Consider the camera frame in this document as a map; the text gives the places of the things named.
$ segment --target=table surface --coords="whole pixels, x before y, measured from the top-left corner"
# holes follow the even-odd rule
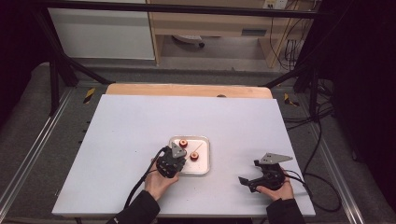
[[[201,176],[182,175],[160,199],[159,217],[263,217],[270,199],[250,193],[238,176],[261,177],[253,161],[266,152],[295,158],[276,100],[107,94],[52,213],[117,214],[150,159],[174,135],[207,137],[210,170]],[[281,165],[301,174],[296,160]],[[303,215],[314,216],[304,188],[291,183]]]

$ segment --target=black cable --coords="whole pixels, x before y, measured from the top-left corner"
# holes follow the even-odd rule
[[[128,196],[128,199],[125,202],[124,205],[124,209],[127,208],[129,206],[129,204],[131,203],[132,197],[134,196],[134,193],[137,191],[137,189],[140,187],[140,185],[142,185],[142,183],[145,181],[146,177],[148,176],[148,174],[152,171],[150,171],[152,165],[154,164],[154,162],[158,159],[158,157],[160,156],[160,154],[165,151],[164,147],[161,148],[161,150],[157,153],[157,155],[155,155],[154,159],[152,160],[151,164],[149,165],[147,171],[143,174],[143,176],[140,178],[139,181],[137,181],[136,185],[134,185],[134,188],[131,190],[131,193]]]
[[[329,181],[327,181],[326,179],[324,179],[323,177],[319,176],[319,175],[314,175],[314,174],[310,174],[310,173],[304,173],[304,174],[303,174],[303,176],[306,176],[306,175],[313,176],[314,178],[317,178],[317,179],[319,179],[319,180],[325,182],[327,185],[329,185],[329,186],[332,188],[332,190],[335,192],[335,195],[337,196],[337,200],[338,200],[338,204],[337,204],[337,206],[336,206],[334,209],[325,208],[325,207],[319,205],[318,203],[315,203],[315,201],[313,201],[313,200],[311,199],[312,204],[313,204],[314,206],[316,206],[317,208],[319,208],[319,209],[321,209],[321,210],[323,210],[323,211],[326,211],[326,212],[330,212],[330,213],[332,213],[332,212],[337,212],[338,210],[340,210],[340,209],[341,209],[341,206],[342,206],[342,203],[341,203],[342,200],[341,200],[340,193],[339,193],[338,190],[335,188],[335,186],[334,186],[332,183],[330,183]]]
[[[292,173],[296,174],[298,177],[291,176],[291,175],[285,175],[285,176],[287,176],[288,178],[295,179],[295,180],[297,180],[297,181],[299,181],[300,183],[303,184],[303,187],[305,187],[305,189],[306,189],[306,191],[308,192],[308,195],[309,195],[309,197],[310,197],[310,199],[311,199],[311,201],[312,201],[312,204],[313,204],[315,207],[317,207],[317,208],[319,208],[319,209],[321,209],[321,210],[323,210],[323,211],[326,211],[326,212],[337,212],[338,210],[341,209],[342,200],[341,200],[341,196],[340,196],[338,190],[335,188],[335,186],[334,186],[330,181],[327,181],[327,180],[324,179],[323,177],[321,177],[321,176],[319,176],[319,175],[310,174],[310,173],[308,173],[308,172],[306,171],[307,168],[308,168],[308,166],[309,166],[309,164],[310,164],[311,161],[313,160],[315,154],[317,153],[317,151],[318,151],[318,146],[319,146],[319,144],[320,144],[320,140],[321,140],[321,136],[322,136],[322,127],[321,127],[320,119],[322,119],[322,118],[324,118],[325,116],[327,116],[327,115],[329,115],[329,114],[332,113],[332,107],[325,108],[325,109],[323,109],[323,110],[320,110],[320,109],[321,109],[324,105],[329,104],[329,103],[330,103],[330,101],[327,101],[327,102],[325,102],[325,103],[323,103],[323,104],[321,104],[321,105],[318,106],[317,115],[316,115],[316,117],[318,117],[318,126],[319,126],[318,141],[317,141],[317,144],[315,145],[314,151],[311,153],[311,156],[310,156],[310,158],[308,159],[308,162],[307,162],[306,165],[305,165],[305,168],[304,168],[302,174],[303,174],[303,176],[306,176],[306,175],[313,176],[314,178],[317,178],[317,179],[323,181],[325,184],[329,185],[329,186],[332,188],[332,190],[335,192],[335,195],[336,195],[336,197],[337,197],[337,201],[338,201],[337,206],[336,206],[335,208],[331,209],[331,208],[325,208],[325,207],[323,207],[322,205],[316,203],[316,202],[314,201],[314,199],[313,199],[314,196],[313,196],[312,191],[310,190],[310,188],[308,187],[308,185],[301,179],[301,177],[300,177],[297,173],[295,173],[295,172],[293,172],[293,171],[287,171],[287,170],[285,170],[286,172],[292,172]],[[299,125],[295,126],[295,127],[298,127],[298,126],[301,126],[302,124],[306,124],[307,122],[313,121],[313,117],[302,118],[302,119],[284,119],[284,120],[285,120],[285,123],[287,123],[287,122],[290,122],[290,123],[300,123]]]
[[[287,65],[283,64],[283,63],[280,61],[279,57],[277,57],[276,52],[275,52],[275,50],[274,50],[274,47],[273,47],[273,45],[272,45],[272,29],[273,29],[273,27],[274,27],[274,17],[271,18],[270,47],[271,47],[272,52],[275,54],[276,60],[279,62],[279,65],[280,65],[283,69],[288,70],[288,68],[285,67],[285,66],[287,66]]]

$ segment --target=tray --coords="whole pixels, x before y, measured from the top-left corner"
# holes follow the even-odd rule
[[[195,135],[177,135],[169,140],[169,146],[172,142],[178,145],[181,139],[188,141],[187,146],[184,148],[187,151],[186,164],[184,164],[181,175],[204,175],[209,172],[209,140],[204,136]],[[195,151],[199,154],[197,161],[190,159],[190,154]]]

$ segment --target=black pole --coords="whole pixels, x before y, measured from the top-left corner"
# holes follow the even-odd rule
[[[50,112],[49,115],[52,116],[59,106],[59,78],[58,71],[56,68],[55,60],[49,62],[49,75],[50,75]]]
[[[192,13],[192,14],[214,14],[251,17],[273,17],[273,18],[299,18],[299,19],[322,19],[333,17],[330,12],[296,11],[265,8],[246,7],[204,7],[183,5],[160,5],[160,4],[137,4],[137,3],[108,3],[108,2],[86,2],[86,1],[61,1],[61,0],[36,0],[42,7],[110,10],[110,11],[144,11],[144,12],[167,12],[167,13]]]

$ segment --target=black sleeve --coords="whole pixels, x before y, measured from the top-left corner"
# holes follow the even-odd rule
[[[279,199],[267,207],[268,221],[271,224],[305,223],[303,215],[294,199]]]
[[[142,190],[129,207],[111,218],[107,224],[149,224],[160,213],[160,206]]]

